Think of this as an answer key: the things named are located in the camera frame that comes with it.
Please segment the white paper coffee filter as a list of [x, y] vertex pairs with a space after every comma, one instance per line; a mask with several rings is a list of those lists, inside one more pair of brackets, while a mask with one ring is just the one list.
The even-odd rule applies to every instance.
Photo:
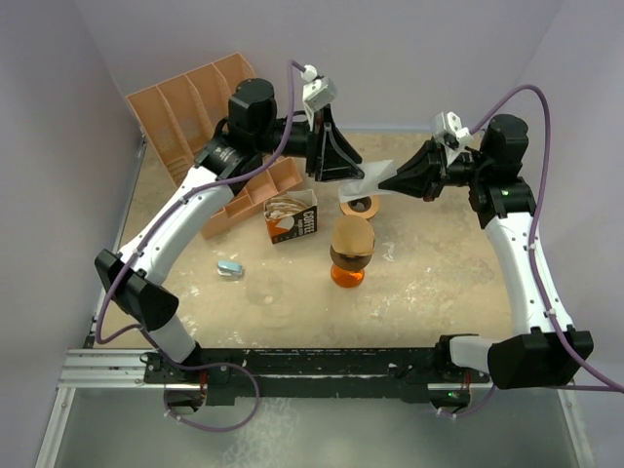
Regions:
[[380, 189], [379, 184], [397, 174], [394, 160], [365, 162], [359, 164], [358, 168], [364, 173], [362, 179], [347, 179], [339, 184], [338, 199], [340, 203], [388, 193], [388, 190]]

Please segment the wooden ring stand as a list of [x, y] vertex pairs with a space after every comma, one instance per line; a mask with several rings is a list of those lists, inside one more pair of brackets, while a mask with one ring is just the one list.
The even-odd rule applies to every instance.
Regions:
[[380, 200], [377, 195], [351, 200], [340, 204], [344, 215], [356, 215], [363, 219], [373, 218], [379, 211]]

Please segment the coffee filter box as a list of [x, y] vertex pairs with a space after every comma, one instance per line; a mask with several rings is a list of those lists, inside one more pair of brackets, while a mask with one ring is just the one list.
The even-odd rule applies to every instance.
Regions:
[[313, 234], [318, 230], [318, 200], [313, 189], [287, 191], [267, 200], [263, 215], [273, 244]]

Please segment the brown paper coffee filter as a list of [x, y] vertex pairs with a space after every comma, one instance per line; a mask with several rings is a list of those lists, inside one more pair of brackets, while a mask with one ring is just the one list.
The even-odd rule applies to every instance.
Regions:
[[331, 236], [331, 247], [337, 254], [367, 256], [374, 253], [375, 235], [371, 224], [356, 215], [337, 219]]

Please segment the blue ribbed coffee dripper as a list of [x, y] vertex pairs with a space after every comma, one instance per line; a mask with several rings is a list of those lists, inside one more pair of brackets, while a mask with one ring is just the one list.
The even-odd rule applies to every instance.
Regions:
[[338, 253], [333, 247], [330, 247], [330, 256], [333, 264], [342, 270], [350, 272], [358, 272], [365, 269], [371, 262], [373, 254], [374, 248], [371, 248], [370, 252], [366, 254], [352, 255]]

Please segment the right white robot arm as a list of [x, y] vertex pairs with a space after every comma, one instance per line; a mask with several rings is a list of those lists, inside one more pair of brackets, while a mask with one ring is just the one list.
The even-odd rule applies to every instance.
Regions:
[[452, 112], [433, 121], [433, 136], [379, 188], [431, 202], [447, 186], [466, 186], [469, 202], [492, 244], [503, 274], [513, 335], [494, 342], [473, 334], [444, 335], [435, 374], [455, 381], [468, 368], [487, 374], [500, 389], [560, 387], [570, 383], [594, 341], [566, 313], [533, 227], [535, 198], [520, 177], [528, 146], [522, 119], [499, 114], [481, 145], [471, 148], [468, 128]]

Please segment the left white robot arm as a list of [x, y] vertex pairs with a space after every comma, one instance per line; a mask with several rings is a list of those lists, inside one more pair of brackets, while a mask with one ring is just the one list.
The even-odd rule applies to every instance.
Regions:
[[293, 108], [278, 118], [269, 81], [242, 81], [172, 198], [119, 252], [102, 250], [97, 255], [95, 267], [106, 292], [103, 303], [115, 303], [135, 319], [135, 328], [169, 357], [166, 369], [177, 381], [197, 377], [201, 347], [176, 313], [178, 298], [163, 283], [201, 227], [282, 155], [305, 159], [307, 174], [317, 181], [364, 177], [361, 157], [332, 118], [335, 96], [329, 77], [305, 78], [306, 119], [297, 122]]

